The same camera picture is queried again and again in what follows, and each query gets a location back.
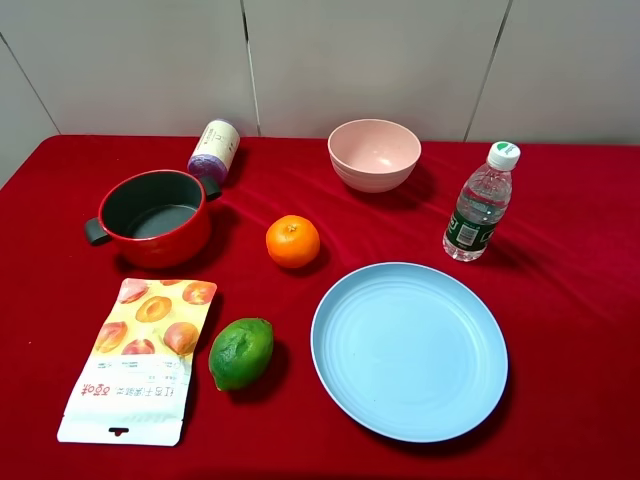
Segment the orange tangerine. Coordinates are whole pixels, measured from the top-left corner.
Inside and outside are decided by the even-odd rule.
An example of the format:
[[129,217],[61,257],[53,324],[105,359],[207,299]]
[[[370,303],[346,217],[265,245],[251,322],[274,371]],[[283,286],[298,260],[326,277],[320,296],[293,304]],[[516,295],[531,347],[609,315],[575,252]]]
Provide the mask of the orange tangerine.
[[280,267],[297,269],[311,263],[320,251],[319,232],[311,221],[297,215],[276,220],[266,232],[266,247]]

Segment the pink bowl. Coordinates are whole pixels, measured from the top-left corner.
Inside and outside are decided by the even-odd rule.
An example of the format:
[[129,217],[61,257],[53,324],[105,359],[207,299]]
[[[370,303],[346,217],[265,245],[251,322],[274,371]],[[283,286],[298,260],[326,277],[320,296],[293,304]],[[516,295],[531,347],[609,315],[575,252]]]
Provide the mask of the pink bowl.
[[353,120],[336,127],[327,147],[339,178],[364,193],[382,193],[400,186],[422,154],[420,140],[413,132],[382,119]]

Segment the green lime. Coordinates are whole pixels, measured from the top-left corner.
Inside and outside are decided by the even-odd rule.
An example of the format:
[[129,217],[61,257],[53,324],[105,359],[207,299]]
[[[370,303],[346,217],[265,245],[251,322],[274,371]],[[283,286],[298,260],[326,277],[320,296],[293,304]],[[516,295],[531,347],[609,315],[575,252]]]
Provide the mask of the green lime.
[[266,370],[274,347],[272,325],[262,318],[241,318],[214,339],[209,370],[219,391],[245,388]]

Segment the purple garbage bag roll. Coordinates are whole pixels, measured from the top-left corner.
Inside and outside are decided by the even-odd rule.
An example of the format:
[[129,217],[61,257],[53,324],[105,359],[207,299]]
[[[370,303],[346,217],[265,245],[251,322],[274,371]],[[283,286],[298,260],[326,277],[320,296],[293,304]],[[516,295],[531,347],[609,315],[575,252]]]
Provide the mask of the purple garbage bag roll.
[[188,162],[187,170],[194,177],[212,177],[219,185],[226,180],[240,135],[236,128],[224,119],[207,124]]

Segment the light blue plate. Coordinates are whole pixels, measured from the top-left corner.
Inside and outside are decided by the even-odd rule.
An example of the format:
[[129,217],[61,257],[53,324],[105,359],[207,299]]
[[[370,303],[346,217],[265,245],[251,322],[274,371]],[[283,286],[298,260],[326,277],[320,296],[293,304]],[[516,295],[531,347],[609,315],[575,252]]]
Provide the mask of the light blue plate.
[[503,333],[485,303],[414,263],[368,265],[337,281],[315,311],[310,349],[341,410],[411,443],[448,441],[479,426],[509,373]]

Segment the clear water bottle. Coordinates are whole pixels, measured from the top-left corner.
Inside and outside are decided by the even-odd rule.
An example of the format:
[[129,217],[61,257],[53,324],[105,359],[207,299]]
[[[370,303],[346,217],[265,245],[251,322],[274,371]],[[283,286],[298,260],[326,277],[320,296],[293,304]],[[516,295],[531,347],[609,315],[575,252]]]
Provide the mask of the clear water bottle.
[[512,171],[520,155],[516,144],[498,141],[466,180],[443,235],[443,248],[454,260],[471,262],[486,250],[511,200]]

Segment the red cooking pot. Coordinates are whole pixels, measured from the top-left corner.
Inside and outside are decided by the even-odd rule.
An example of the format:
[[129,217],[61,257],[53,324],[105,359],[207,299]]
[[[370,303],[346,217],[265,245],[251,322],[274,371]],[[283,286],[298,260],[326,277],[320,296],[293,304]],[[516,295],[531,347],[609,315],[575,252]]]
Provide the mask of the red cooking pot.
[[92,246],[114,242],[129,263],[164,269],[196,256],[212,235],[209,203],[222,194],[210,176],[154,170],[130,177],[103,198],[84,225]]

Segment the dried peach snack bag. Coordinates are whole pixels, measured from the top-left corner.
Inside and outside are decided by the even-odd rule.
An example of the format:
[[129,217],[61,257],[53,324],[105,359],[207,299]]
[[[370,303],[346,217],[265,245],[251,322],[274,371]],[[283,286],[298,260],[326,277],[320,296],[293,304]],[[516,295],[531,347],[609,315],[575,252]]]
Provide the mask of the dried peach snack bag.
[[127,278],[70,394],[62,443],[172,447],[217,286]]

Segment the red tablecloth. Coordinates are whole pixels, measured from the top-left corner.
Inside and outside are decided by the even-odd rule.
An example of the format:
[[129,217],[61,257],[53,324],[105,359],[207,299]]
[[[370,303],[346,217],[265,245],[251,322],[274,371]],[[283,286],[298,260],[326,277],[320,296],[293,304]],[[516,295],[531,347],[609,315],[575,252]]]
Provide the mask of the red tablecloth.
[[[137,270],[84,223],[122,180],[183,169],[190,138],[56,136],[1,191],[1,475],[5,479],[635,479],[639,475],[639,151],[523,147],[512,201],[477,261],[441,240],[487,146],[428,143],[399,188],[351,191],[319,139],[246,138],[216,233],[172,278],[215,282],[179,445],[62,444],[72,388],[123,279]],[[304,267],[269,256],[297,215],[319,232]],[[319,382],[310,323],[324,293],[367,264],[415,262],[467,285],[498,320],[509,383],[494,413],[442,444],[354,423]],[[273,327],[264,373],[219,391],[216,336],[241,318]]]

